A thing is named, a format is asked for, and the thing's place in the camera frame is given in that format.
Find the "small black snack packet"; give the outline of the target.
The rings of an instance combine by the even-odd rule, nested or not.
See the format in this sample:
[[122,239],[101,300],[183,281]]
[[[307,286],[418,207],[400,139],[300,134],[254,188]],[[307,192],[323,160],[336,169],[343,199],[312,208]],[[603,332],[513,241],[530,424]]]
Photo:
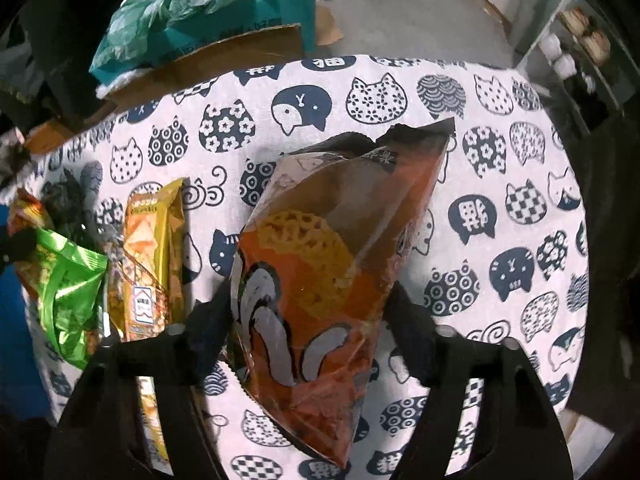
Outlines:
[[63,170],[58,182],[44,185],[41,201],[55,232],[83,248],[102,252],[96,219],[89,209],[89,197],[69,169]]

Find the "orange yellow snack bag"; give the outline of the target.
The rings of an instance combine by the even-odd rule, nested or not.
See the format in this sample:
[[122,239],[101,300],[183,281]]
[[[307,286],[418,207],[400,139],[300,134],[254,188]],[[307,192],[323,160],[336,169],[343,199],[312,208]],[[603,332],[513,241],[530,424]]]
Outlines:
[[19,188],[9,208],[6,227],[8,228],[8,233],[13,235],[27,228],[52,230],[54,225],[43,203],[24,190],[24,188]]

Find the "teal plastic bag pile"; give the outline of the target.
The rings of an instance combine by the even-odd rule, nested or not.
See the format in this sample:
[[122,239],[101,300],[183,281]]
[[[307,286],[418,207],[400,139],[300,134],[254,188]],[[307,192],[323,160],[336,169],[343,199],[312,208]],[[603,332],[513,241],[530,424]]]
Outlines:
[[112,15],[89,72],[108,86],[121,74],[162,66],[247,32],[298,25],[316,46],[316,0],[124,0]]

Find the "blue cardboard box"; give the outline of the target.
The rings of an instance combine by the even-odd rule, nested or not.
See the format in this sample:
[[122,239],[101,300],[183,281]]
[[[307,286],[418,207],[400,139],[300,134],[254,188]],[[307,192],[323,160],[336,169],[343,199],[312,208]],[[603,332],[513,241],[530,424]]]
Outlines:
[[1,274],[1,404],[17,419],[50,417],[49,399],[32,353],[21,284],[12,266]]

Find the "green snack bag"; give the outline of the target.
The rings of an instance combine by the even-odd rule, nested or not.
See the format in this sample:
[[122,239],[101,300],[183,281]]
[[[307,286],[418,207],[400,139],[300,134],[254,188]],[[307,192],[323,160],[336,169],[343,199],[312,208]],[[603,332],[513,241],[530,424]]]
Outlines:
[[67,363],[85,368],[98,344],[96,298],[107,270],[106,255],[57,232],[35,229],[36,246],[15,271],[36,300],[47,341]]

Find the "shoe rack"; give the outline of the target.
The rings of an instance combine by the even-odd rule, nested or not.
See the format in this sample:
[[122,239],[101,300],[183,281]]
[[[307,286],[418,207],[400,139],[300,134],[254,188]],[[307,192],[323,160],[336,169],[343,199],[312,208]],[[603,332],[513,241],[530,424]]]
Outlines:
[[596,0],[560,0],[516,69],[544,101],[563,100],[584,136],[639,91],[639,65]]

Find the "brown cardboard box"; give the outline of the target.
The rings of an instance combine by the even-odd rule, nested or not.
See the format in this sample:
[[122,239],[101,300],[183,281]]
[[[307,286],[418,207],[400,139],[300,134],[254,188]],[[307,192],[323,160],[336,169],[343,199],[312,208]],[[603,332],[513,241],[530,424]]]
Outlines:
[[247,32],[153,68],[105,99],[121,108],[138,106],[234,70],[298,60],[304,54],[303,46],[299,24]]

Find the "orange swirl chip bag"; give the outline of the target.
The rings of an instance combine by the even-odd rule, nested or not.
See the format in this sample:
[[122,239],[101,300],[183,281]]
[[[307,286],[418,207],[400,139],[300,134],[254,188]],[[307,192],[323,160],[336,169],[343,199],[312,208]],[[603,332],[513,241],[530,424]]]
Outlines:
[[345,466],[383,310],[454,121],[346,132],[284,155],[231,271],[243,386],[296,443]]

